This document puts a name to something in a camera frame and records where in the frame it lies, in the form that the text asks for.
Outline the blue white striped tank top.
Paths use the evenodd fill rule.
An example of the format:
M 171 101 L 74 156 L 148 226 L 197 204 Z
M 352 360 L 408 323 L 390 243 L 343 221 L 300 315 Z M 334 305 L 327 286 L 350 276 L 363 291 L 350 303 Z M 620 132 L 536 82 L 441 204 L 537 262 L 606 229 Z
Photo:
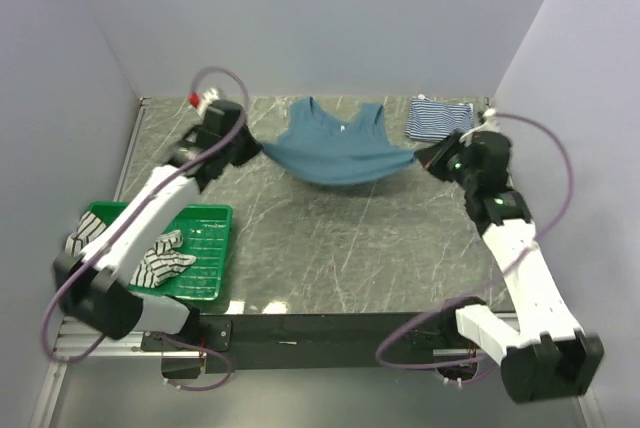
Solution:
M 473 127 L 472 103 L 443 103 L 420 94 L 411 99 L 405 135 L 414 141 L 439 142 Z

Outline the plain blue tank top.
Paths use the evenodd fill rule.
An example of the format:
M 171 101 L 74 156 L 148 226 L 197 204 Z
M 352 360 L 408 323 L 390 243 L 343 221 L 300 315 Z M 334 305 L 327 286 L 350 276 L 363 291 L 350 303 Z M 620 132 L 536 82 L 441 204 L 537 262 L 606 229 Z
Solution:
M 276 141 L 264 142 L 262 149 L 292 176 L 324 186 L 377 181 L 415 161 L 412 150 L 389 141 L 383 105 L 363 103 L 346 122 L 313 97 L 290 106 L 287 130 Z

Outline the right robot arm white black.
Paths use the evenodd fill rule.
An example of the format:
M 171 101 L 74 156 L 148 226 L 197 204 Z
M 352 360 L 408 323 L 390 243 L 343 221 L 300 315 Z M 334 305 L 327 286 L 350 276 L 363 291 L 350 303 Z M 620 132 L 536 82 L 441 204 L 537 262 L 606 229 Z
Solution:
M 518 319 L 512 328 L 467 295 L 440 311 L 442 341 L 460 347 L 468 340 L 484 351 L 516 403 L 585 395 L 604 346 L 584 332 L 553 280 L 530 210 L 511 184 L 510 140 L 490 131 L 468 140 L 453 133 L 416 158 L 435 178 L 463 189 L 466 212 L 502 272 Z

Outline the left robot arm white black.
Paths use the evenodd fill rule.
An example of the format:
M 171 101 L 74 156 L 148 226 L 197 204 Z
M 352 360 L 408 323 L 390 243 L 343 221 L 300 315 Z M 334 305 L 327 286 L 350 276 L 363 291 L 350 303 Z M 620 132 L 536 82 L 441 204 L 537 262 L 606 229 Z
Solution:
M 229 164 L 254 155 L 246 111 L 217 100 L 200 124 L 177 143 L 166 164 L 156 167 L 121 215 L 77 256 L 60 254 L 53 263 L 58 290 L 51 302 L 113 340 L 133 331 L 164 332 L 176 349 L 193 347 L 200 326 L 191 310 L 170 298 L 130 291 L 145 253 L 168 225 Z

